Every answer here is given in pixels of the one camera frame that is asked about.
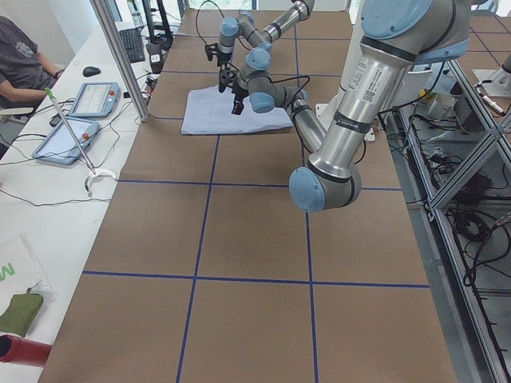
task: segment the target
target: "tablet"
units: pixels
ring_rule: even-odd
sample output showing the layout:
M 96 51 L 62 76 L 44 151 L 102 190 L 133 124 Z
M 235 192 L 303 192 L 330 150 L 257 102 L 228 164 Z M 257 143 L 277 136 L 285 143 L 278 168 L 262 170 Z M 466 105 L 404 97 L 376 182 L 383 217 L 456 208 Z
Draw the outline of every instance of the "tablet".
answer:
M 86 150 L 99 131 L 99 124 L 92 120 L 67 117 L 75 136 Z M 80 157 L 80 149 L 75 144 L 63 121 L 60 121 L 44 141 L 32 153 L 32 158 L 57 164 L 70 165 Z
M 81 118 L 104 118 L 112 111 L 119 99 L 116 82 L 86 82 L 71 106 L 69 116 Z

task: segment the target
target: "green bag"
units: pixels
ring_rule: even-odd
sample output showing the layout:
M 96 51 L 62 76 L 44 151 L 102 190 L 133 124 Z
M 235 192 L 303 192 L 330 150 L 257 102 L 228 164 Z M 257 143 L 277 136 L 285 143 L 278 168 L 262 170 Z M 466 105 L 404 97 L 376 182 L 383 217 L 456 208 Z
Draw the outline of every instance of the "green bag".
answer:
M 6 312 L 0 315 L 0 331 L 26 336 L 44 301 L 41 295 L 31 294 L 30 290 L 13 295 Z

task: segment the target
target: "label on robot arm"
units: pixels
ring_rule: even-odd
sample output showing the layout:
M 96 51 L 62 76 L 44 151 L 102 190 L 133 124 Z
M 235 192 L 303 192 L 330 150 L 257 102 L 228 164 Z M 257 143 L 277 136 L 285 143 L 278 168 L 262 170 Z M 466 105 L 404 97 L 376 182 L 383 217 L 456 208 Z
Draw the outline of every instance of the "label on robot arm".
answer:
M 369 72 L 368 75 L 370 78 L 365 78 L 366 72 Z M 379 67 L 368 71 L 366 63 L 360 61 L 357 69 L 355 70 L 355 75 L 348 87 L 352 90 L 358 91 L 362 100 L 375 105 L 383 96 L 383 91 L 391 77 L 391 71 Z
M 351 118 L 348 118 L 340 113 L 339 110 L 335 112 L 334 121 L 336 125 L 342 128 L 352 130 L 353 132 L 362 133 L 364 135 L 367 134 L 373 126 L 367 122 L 352 120 Z

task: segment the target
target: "computer mouse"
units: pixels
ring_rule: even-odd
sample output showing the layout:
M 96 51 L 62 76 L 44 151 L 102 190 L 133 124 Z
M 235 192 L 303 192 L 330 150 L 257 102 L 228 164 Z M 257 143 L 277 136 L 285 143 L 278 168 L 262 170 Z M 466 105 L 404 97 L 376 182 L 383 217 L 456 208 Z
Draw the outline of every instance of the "computer mouse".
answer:
M 86 66 L 81 74 L 83 74 L 85 77 L 91 77 L 99 73 L 101 73 L 99 68 L 96 68 L 95 66 Z

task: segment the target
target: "keyboard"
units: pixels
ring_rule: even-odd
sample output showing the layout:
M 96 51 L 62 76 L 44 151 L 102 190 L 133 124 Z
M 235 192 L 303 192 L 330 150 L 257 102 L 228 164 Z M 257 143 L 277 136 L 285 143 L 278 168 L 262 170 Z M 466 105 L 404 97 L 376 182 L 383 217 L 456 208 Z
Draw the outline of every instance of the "keyboard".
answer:
M 120 30 L 122 44 L 128 54 L 129 62 L 139 62 L 145 60 L 144 42 L 142 41 L 141 32 L 138 28 L 129 30 Z

